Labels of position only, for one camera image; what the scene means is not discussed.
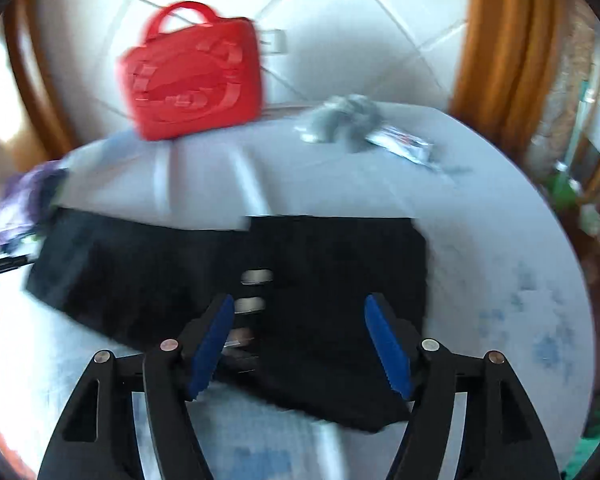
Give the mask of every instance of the black fabric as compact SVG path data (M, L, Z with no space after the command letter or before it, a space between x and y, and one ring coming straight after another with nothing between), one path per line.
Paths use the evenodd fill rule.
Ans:
M273 280L244 286L248 269ZM426 246L410 219L257 217L247 232L180 231L59 210L28 290L139 350L174 337L218 292L263 297L236 316L254 341L246 368L223 356L216 378L269 402L365 431L406 420L366 330L384 293L421 330Z

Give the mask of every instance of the bag handle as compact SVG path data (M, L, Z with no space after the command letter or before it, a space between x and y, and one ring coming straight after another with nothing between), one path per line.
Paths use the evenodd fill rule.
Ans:
M214 23L221 20L211 7L201 4L200 2L176 2L164 7L148 22L146 34L144 35L144 43L157 38L160 32L160 26L166 17L176 9L193 9L200 13L204 19L203 23Z

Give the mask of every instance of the electrical socket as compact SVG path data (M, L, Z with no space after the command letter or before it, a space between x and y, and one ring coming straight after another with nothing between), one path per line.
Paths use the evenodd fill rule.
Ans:
M263 56L286 54L286 36L283 30L271 28L257 32L257 47Z

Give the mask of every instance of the blue gripper pad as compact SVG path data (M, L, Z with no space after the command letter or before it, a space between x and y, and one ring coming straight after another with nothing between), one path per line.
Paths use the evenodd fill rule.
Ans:
M393 334L380 305L371 295L365 300L365 321L391 389L398 392L402 399L408 400L413 389L409 358Z
M220 360L220 355L233 327L233 298L226 296L193 355L189 394L193 399L206 389Z

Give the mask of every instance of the red lunch box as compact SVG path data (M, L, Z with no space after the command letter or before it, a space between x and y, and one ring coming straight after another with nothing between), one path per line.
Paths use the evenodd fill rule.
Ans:
M204 23L160 32L176 9ZM120 60L122 92L144 139L172 139L256 119L262 110L257 38L248 18L221 18L198 2L178 2L148 22L144 44Z

